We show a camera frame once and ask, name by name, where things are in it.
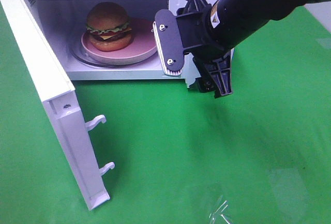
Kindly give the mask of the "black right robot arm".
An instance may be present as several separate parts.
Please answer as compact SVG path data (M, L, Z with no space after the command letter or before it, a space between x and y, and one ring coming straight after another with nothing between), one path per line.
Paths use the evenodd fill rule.
M270 20L287 17L296 7L330 0L186 0L177 10L185 53L193 55L200 92L215 98L232 93L231 50Z

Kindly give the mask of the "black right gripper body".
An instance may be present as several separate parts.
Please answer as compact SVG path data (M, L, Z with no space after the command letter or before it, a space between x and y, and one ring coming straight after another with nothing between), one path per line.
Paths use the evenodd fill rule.
M221 43L214 33L213 18L220 24L217 11L206 0L186 0L185 7L177 10L177 25L185 52L204 64L222 58L231 49Z

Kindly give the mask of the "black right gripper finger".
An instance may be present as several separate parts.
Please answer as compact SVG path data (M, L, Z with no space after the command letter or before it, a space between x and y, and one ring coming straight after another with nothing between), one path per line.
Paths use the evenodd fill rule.
M214 98L220 98L233 93L231 79L232 51L222 58L214 59L204 65L214 86Z
M212 81L207 69L205 68L205 64L202 62L202 60L197 57L194 57L193 62L200 74L200 76L195 79L195 84L197 85L198 90L201 93L215 91L215 84Z

